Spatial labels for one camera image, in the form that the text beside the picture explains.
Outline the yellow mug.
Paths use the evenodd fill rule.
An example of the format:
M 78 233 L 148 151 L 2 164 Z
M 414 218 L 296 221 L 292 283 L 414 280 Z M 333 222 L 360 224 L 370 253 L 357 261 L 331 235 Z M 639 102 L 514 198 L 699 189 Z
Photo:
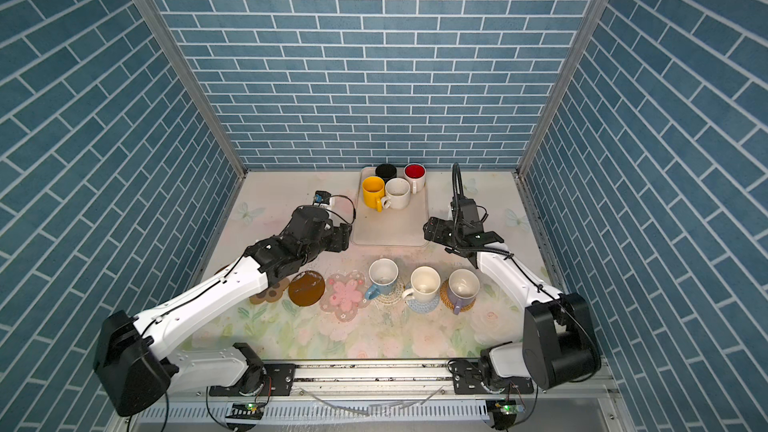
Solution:
M 364 204 L 377 212 L 383 211 L 383 199 L 386 196 L 386 185 L 382 178 L 370 176 L 362 181 Z

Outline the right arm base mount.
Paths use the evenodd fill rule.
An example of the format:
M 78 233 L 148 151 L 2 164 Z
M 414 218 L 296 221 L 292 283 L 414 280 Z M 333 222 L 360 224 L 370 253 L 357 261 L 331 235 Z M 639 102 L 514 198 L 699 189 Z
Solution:
M 453 390 L 456 395 L 479 394 L 531 394 L 534 392 L 533 381 L 529 377 L 499 378 L 493 375 L 488 366 L 479 361 L 451 359 L 446 368 L 452 376 Z

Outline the blue floral mug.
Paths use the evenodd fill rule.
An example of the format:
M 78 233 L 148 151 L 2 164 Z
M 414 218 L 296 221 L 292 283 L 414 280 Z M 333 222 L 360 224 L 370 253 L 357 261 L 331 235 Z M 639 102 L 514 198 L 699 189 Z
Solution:
M 388 258 L 374 261 L 368 271 L 371 285 L 364 294 L 366 300 L 373 300 L 382 295 L 391 294 L 399 276 L 397 264 Z

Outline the white speckled mug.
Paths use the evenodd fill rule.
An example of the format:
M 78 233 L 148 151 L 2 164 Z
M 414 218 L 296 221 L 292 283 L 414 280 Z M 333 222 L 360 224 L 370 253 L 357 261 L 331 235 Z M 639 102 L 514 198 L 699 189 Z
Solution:
M 390 179 L 385 185 L 385 196 L 381 199 L 384 209 L 403 210 L 411 199 L 411 185 L 404 178 Z

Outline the tan rattan round coaster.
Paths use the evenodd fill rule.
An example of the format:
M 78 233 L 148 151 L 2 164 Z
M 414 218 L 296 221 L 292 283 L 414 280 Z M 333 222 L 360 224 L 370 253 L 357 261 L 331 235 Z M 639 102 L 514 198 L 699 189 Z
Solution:
M 476 302 L 477 295 L 463 297 L 453 291 L 449 281 L 445 280 L 440 288 L 440 300 L 454 315 L 469 311 Z

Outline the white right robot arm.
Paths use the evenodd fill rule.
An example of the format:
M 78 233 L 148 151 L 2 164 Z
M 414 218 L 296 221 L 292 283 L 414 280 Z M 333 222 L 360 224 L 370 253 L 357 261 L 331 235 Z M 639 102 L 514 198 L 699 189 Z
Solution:
M 594 376 L 602 360 L 587 301 L 536 278 L 497 233 L 484 229 L 486 216 L 474 200 L 457 193 L 450 207 L 449 219 L 424 224 L 425 239 L 467 259 L 523 309 L 522 339 L 481 351 L 482 383 L 497 391 L 525 379 L 548 390 Z

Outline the glossy brown scratched coaster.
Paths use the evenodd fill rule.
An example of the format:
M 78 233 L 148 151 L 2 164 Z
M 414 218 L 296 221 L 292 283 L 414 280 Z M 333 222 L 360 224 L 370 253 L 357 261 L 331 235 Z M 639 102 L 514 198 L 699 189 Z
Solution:
M 288 286 L 288 295 L 297 307 L 309 307 L 322 298 L 325 289 L 324 277 L 317 271 L 306 270 L 292 279 Z

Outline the multicolour woven round coaster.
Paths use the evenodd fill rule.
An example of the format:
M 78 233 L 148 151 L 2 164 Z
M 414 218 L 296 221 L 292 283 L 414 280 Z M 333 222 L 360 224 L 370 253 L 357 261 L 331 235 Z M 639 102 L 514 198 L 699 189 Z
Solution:
M 402 300 L 402 293 L 405 290 L 405 286 L 401 280 L 397 280 L 393 284 L 392 291 L 388 294 L 380 294 L 373 299 L 373 303 L 378 307 L 391 307 Z

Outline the purple mug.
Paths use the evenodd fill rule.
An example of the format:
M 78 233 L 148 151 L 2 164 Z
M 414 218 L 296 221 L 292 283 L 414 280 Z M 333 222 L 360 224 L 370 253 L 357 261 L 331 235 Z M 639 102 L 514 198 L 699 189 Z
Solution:
M 447 282 L 447 297 L 454 315 L 459 315 L 467 307 L 471 307 L 480 291 L 478 276 L 468 269 L 453 271 Z

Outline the blue woven round coaster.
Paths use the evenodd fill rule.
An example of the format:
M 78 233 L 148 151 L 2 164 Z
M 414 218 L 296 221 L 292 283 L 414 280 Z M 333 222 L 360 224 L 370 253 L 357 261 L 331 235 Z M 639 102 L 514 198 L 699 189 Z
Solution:
M 421 302 L 415 298 L 406 298 L 405 303 L 407 307 L 416 314 L 428 314 L 434 311 L 440 304 L 440 297 L 434 296 L 428 302 Z

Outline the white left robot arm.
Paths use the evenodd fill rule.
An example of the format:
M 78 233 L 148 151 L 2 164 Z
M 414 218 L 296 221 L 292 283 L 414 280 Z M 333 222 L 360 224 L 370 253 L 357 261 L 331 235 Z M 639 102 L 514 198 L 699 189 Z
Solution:
M 259 393 L 263 361 L 237 342 L 222 351 L 191 356 L 177 347 L 237 303 L 298 273 L 323 252 L 349 247 L 350 223 L 334 224 L 335 212 L 297 207 L 283 230 L 247 247 L 224 269 L 188 291 L 135 315 L 117 311 L 104 320 L 93 370 L 116 413 L 131 417 L 172 391 L 223 387 L 240 395 Z

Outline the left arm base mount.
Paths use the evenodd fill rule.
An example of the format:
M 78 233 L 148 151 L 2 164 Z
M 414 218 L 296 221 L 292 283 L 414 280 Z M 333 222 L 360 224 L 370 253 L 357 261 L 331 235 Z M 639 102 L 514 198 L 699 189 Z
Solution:
M 291 363 L 267 363 L 259 372 L 247 370 L 233 386 L 210 387 L 208 394 L 212 397 L 289 396 L 296 369 Z

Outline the brown paw shaped coaster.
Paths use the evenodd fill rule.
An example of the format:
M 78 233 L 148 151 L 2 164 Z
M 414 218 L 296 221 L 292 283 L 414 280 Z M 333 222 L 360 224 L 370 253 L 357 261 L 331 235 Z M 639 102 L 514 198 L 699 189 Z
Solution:
M 289 284 L 290 279 L 285 278 L 278 282 L 276 285 L 270 286 L 268 289 L 250 296 L 249 302 L 254 305 L 262 304 L 265 302 L 275 303 L 282 298 Z

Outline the plain white mug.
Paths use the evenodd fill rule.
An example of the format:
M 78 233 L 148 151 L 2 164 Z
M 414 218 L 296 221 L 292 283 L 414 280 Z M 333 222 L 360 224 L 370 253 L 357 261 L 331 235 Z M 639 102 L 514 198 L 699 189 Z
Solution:
M 442 280 L 436 269 L 430 266 L 417 267 L 410 276 L 410 286 L 402 293 L 405 300 L 429 303 L 438 294 Z

